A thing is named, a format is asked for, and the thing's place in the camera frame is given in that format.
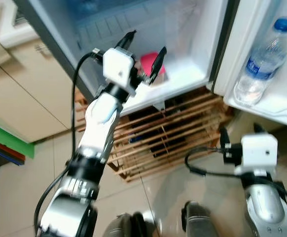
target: refrigerator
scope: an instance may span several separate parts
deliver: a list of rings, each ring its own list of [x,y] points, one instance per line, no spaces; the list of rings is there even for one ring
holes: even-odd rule
[[[231,107],[287,125],[287,60],[256,105],[233,96],[251,50],[287,16],[287,0],[14,1],[71,78],[85,53],[114,47],[132,30],[137,58],[167,47],[165,81],[141,84],[122,115],[205,85]],[[105,83],[92,60],[82,66],[77,86],[89,101]]]

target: bottle label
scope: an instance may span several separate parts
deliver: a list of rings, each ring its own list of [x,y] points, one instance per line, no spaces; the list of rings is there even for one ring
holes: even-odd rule
[[[246,71],[249,75],[251,75],[254,78],[260,79],[260,80],[268,80],[270,79],[275,71],[273,72],[260,72],[260,67],[254,63],[254,61],[250,58],[248,60]]]

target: pink object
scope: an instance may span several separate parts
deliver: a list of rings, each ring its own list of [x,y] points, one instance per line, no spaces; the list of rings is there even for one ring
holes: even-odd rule
[[[153,52],[153,53],[148,53],[148,54],[146,54],[140,58],[140,63],[142,65],[142,69],[148,76],[151,74],[151,66],[152,66],[152,64],[153,64],[153,62],[157,56],[158,56],[158,53]],[[163,73],[165,73],[165,68],[162,65],[159,74],[161,75]]]

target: black cable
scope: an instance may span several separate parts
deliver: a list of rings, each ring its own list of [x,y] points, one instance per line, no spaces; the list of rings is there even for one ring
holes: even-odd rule
[[[49,192],[52,190],[52,188],[62,179],[62,177],[68,172],[69,167],[71,162],[74,159],[74,154],[75,154],[75,104],[74,104],[74,94],[75,94],[75,85],[76,85],[76,81],[78,79],[78,73],[79,70],[83,64],[83,62],[91,57],[91,56],[95,56],[95,53],[90,52],[85,54],[78,62],[77,67],[74,71],[74,75],[72,78],[72,94],[71,94],[71,132],[72,132],[72,155],[71,158],[69,160],[69,162],[67,163],[67,167],[64,169],[63,172],[61,172],[61,174],[59,174],[57,176],[57,178],[47,187],[47,189],[45,190],[45,192],[41,195],[37,205],[36,205],[36,209],[34,212],[34,229],[35,229],[35,235],[37,235],[38,232],[38,215],[39,215],[39,211],[41,209],[41,206],[44,202],[44,200],[46,199],[47,195],[49,194]]]
[[[207,171],[205,169],[201,169],[199,167],[196,167],[196,166],[191,166],[189,163],[188,163],[188,158],[194,154],[194,153],[197,153],[197,152],[203,152],[203,151],[217,151],[217,152],[221,152],[221,150],[217,149],[217,148],[210,148],[210,147],[196,147],[196,148],[193,148],[192,150],[190,150],[186,156],[185,156],[185,159],[184,159],[184,162],[185,162],[185,165],[186,167],[189,169],[190,172],[192,173],[196,173],[196,174],[199,174],[199,175],[202,175],[202,176],[206,176],[207,174],[209,175],[213,175],[213,176],[220,176],[220,177],[228,177],[228,178],[238,178],[238,179],[248,179],[248,177],[246,176],[243,176],[243,175],[235,175],[235,174],[229,174],[229,173],[218,173],[218,172],[210,172],[210,171]],[[260,178],[260,177],[254,177],[259,183],[262,183],[262,184],[266,184],[266,185],[271,185],[273,188],[275,188],[279,193],[285,195],[287,197],[287,190],[285,190],[284,188],[282,188],[280,185],[272,182],[272,181],[269,181],[269,180],[266,180],[266,179],[263,179],[263,178]]]

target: plastic water bottle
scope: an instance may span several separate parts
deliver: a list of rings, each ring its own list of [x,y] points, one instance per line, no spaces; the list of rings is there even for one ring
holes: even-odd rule
[[[256,104],[287,57],[287,18],[279,18],[272,34],[253,49],[234,87],[234,97],[245,106]]]

